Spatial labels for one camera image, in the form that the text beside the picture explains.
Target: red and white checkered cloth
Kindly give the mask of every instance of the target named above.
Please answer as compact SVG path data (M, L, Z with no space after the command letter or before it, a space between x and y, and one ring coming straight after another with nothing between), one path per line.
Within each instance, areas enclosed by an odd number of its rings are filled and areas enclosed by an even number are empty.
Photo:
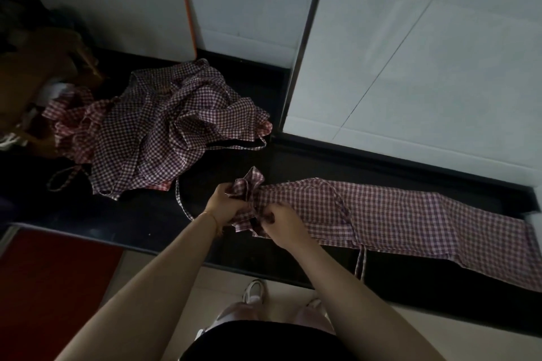
M117 200L123 191L171 182L206 150L224 148L207 146L220 140L259 139L261 146L249 149L261 149L268 118L205 59L133 72L100 130L93 192Z
M252 167L235 180L230 195L253 210L232 220L237 231L264 235L258 226L264 207L289 203L321 244L446 259L542 292L542 256L533 227L489 213L439 193L323 179L261 186Z
M51 121L58 154L92 163L101 123L116 99L95 102L87 87L71 85L51 100L42 116Z

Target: left hand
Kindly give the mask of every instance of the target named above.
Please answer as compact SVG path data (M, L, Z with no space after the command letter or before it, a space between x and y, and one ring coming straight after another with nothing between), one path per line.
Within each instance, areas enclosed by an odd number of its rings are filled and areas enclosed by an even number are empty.
M205 213L213 214L220 227L225 226L239 210L248 208L246 201L231 199L226 195L226 190L230 186L231 183L219 184L203 210Z

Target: gold bracelet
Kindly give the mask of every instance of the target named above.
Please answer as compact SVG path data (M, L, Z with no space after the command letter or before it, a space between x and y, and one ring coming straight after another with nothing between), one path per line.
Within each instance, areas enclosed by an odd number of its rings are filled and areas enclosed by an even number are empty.
M216 236L219 237L222 235L222 227L220 226L220 224L218 223L218 220L216 219L215 215L211 212L203 212L201 215L204 215L204 214L209 214L213 220L215 221L215 224L216 224Z

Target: right hand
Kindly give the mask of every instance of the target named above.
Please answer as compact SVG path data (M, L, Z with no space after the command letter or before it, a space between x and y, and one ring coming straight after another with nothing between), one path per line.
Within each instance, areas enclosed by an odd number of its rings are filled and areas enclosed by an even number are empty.
M264 208L263 213L265 216L273 214L275 217L273 223L264 219L262 227L279 247L291 253L295 248L312 240L301 218L288 203L270 204Z

